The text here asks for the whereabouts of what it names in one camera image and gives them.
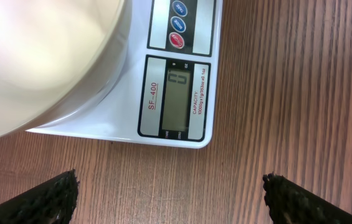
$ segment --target digital display screen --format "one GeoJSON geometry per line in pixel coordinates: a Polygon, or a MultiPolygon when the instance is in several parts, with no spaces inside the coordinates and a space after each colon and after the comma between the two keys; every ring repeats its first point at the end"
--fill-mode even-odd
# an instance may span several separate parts
{"type": "Polygon", "coordinates": [[[186,131],[191,72],[168,70],[166,93],[164,95],[162,129],[169,131],[186,131]]]}

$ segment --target red button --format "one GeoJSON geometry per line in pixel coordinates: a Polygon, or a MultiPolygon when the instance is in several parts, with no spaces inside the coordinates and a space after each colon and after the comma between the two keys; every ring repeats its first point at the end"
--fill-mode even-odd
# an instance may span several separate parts
{"type": "Polygon", "coordinates": [[[185,45],[183,37],[176,32],[172,32],[169,35],[170,44],[177,49],[182,49],[185,45]]]}

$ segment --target kitchen scale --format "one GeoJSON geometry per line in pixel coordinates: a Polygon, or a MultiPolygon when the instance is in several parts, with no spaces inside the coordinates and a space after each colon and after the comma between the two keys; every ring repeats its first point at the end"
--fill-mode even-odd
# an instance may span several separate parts
{"type": "Polygon", "coordinates": [[[117,84],[77,118],[29,131],[201,148],[212,138],[222,0],[132,0],[117,84]]]}

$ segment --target wooden surface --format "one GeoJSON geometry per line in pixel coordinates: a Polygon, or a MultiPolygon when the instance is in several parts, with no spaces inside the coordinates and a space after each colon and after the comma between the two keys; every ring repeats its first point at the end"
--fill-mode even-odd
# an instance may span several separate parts
{"type": "Polygon", "coordinates": [[[73,223],[270,223],[275,171],[352,213],[352,1],[225,0],[221,46],[207,148],[14,134],[0,203],[76,168],[73,223]]]}

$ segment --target round button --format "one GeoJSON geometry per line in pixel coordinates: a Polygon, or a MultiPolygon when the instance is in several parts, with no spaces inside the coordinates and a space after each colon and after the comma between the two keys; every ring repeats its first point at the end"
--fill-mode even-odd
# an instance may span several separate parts
{"type": "Polygon", "coordinates": [[[183,37],[176,32],[172,32],[169,35],[170,44],[177,49],[182,49],[185,45],[183,37]]]}
{"type": "Polygon", "coordinates": [[[170,19],[170,23],[173,29],[177,32],[183,33],[186,31],[186,23],[180,17],[173,16],[170,19]]]}
{"type": "Polygon", "coordinates": [[[173,2],[173,10],[177,15],[179,15],[181,17],[187,16],[187,14],[188,14],[188,9],[187,9],[186,5],[184,3],[182,3],[181,1],[174,1],[173,2]]]}

